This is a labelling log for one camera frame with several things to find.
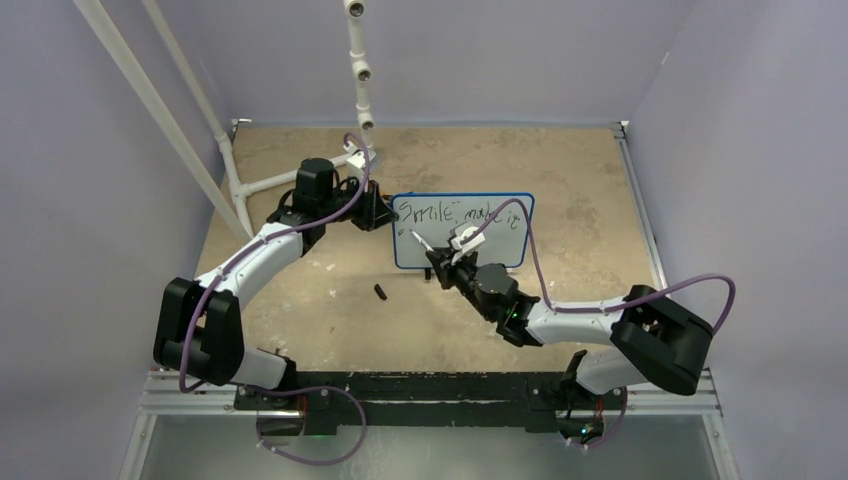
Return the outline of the black marker cap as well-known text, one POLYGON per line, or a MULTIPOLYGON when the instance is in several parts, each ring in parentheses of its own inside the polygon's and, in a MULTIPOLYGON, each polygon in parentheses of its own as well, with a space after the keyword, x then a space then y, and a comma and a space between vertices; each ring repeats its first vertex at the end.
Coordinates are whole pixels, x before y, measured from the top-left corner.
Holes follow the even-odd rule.
POLYGON ((381 285, 380 285, 380 284, 375 284, 375 285, 373 286, 373 289, 374 289, 375 293, 377 294, 377 296, 378 296, 378 297, 379 297, 382 301, 386 301, 386 300, 387 300, 387 295, 386 295, 385 291, 383 290, 383 288, 381 287, 381 285))

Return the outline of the white whiteboard marker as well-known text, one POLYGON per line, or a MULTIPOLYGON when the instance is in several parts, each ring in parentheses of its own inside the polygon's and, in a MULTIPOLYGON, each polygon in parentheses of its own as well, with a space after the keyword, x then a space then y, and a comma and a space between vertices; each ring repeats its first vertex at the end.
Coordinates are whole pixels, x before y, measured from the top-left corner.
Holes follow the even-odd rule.
POLYGON ((433 247, 419 233, 410 229, 410 234, 425 249, 425 251, 434 251, 433 247))

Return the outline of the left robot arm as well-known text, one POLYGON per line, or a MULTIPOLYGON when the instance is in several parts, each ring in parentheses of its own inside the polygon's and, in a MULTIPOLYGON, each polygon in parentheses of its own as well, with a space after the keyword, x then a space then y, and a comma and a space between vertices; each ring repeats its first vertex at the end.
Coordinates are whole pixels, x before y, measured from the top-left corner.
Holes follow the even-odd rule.
POLYGON ((327 224, 349 221, 370 232, 397 220, 369 176, 366 153, 355 152, 346 165, 348 175, 341 177, 328 159, 303 160, 294 187, 245 246, 196 279, 177 277, 166 285, 153 344, 158 365, 216 386, 259 388, 275 409, 295 402, 295 362, 247 346, 241 314, 279 272, 317 244, 327 224))

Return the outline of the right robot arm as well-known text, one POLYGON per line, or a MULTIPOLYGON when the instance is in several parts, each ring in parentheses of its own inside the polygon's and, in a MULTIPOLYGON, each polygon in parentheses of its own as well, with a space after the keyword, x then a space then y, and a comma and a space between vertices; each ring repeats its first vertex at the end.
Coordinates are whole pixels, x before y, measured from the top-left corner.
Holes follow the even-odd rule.
POLYGON ((517 346, 582 343, 561 381, 564 399, 584 407, 615 388, 640 383, 693 394, 715 331, 705 320, 647 285, 598 303, 554 303, 522 292, 502 264, 477 265, 471 254, 428 248, 441 287, 456 289, 496 332, 517 346))

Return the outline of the blue framed whiteboard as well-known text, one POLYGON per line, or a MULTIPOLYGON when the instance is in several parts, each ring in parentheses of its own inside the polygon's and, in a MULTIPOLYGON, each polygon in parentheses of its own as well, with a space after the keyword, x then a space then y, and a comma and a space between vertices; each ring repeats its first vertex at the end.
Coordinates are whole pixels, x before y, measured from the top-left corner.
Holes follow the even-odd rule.
MULTIPOLYGON (((392 197, 398 214, 392 225, 395 264, 400 269, 426 269, 430 262, 425 249, 413 238, 417 233, 433 247, 446 247, 453 230, 467 222, 481 225, 504 202, 516 198, 532 213, 535 197, 529 192, 402 193, 392 197)), ((478 262, 520 266, 525 257, 527 222, 521 207, 510 204, 483 232, 478 262)))

